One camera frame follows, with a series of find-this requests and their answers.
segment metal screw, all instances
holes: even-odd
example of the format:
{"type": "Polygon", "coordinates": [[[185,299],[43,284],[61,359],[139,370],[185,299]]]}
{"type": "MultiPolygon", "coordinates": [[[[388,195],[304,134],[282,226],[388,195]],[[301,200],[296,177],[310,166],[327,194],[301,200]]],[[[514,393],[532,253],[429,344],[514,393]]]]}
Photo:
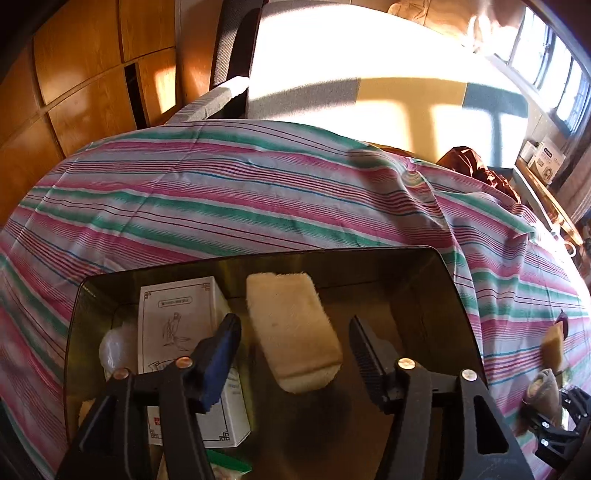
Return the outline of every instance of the metal screw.
{"type": "Polygon", "coordinates": [[[113,372],[113,378],[115,380],[124,380],[129,376],[129,370],[126,368],[118,368],[113,372]]]}
{"type": "Polygon", "coordinates": [[[464,380],[474,382],[474,380],[478,378],[478,375],[476,375],[476,372],[474,370],[466,368],[465,370],[462,370],[462,377],[464,377],[464,380]]]}
{"type": "Polygon", "coordinates": [[[398,360],[398,366],[400,368],[404,368],[405,370],[412,370],[417,366],[412,358],[401,358],[398,360]]]}
{"type": "Polygon", "coordinates": [[[193,365],[193,360],[191,360],[188,356],[182,356],[180,358],[177,358],[175,364],[179,368],[189,368],[193,365]]]}

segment striped bedsheet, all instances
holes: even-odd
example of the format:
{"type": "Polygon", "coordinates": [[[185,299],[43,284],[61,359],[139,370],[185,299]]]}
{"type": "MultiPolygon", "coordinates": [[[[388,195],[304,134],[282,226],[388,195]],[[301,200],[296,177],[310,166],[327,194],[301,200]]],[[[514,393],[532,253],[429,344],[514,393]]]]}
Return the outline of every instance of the striped bedsheet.
{"type": "MultiPolygon", "coordinates": [[[[527,208],[477,180],[322,129],[218,120],[94,142],[21,201],[0,233],[0,397],[52,478],[66,449],[68,325],[86,276],[223,255],[392,245],[441,253],[510,423],[561,310],[570,318],[572,381],[591,388],[589,293],[527,208]]],[[[536,477],[545,477],[533,437],[519,441],[536,477]]]]}

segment product box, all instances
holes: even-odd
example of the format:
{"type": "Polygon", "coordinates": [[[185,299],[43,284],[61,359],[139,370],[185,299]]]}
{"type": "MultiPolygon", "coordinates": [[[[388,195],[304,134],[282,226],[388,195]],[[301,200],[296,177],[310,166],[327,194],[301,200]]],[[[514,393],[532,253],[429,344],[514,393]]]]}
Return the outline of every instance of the product box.
{"type": "MultiPolygon", "coordinates": [[[[138,372],[162,370],[211,337],[230,308],[215,278],[142,287],[138,316],[138,372]]],[[[250,433],[238,370],[232,367],[222,398],[197,422],[206,448],[235,447],[250,433]]],[[[158,407],[148,407],[150,443],[162,445],[158,407]]]]}
{"type": "Polygon", "coordinates": [[[562,162],[564,162],[564,154],[554,145],[552,140],[544,137],[531,157],[528,167],[536,177],[548,185],[558,172],[562,162]]]}

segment window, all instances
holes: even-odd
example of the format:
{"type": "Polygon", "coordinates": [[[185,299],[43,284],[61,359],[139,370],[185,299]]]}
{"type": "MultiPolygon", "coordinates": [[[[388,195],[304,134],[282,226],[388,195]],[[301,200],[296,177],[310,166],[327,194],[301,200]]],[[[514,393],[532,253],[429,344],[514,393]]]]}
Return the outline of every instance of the window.
{"type": "Polygon", "coordinates": [[[570,135],[590,96],[589,78],[556,33],[529,8],[506,64],[540,94],[541,105],[570,135]]]}

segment dark tray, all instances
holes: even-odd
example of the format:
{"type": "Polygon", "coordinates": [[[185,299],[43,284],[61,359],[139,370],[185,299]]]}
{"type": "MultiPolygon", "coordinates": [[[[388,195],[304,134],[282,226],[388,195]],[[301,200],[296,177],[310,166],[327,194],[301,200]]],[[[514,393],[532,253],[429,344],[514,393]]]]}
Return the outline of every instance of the dark tray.
{"type": "Polygon", "coordinates": [[[374,477],[391,418],[369,400],[349,349],[354,315],[427,369],[485,381],[474,335],[439,253],[429,247],[314,250],[212,258],[89,277],[76,298],[68,337],[64,409],[71,439],[83,400],[105,384],[100,341],[123,320],[137,321],[142,286],[214,276],[243,320],[237,355],[252,433],[234,457],[252,463],[248,478],[374,477]],[[274,381],[254,339],[246,309],[246,277],[257,272],[306,272],[343,345],[343,366],[328,387],[302,395],[274,381]]]}

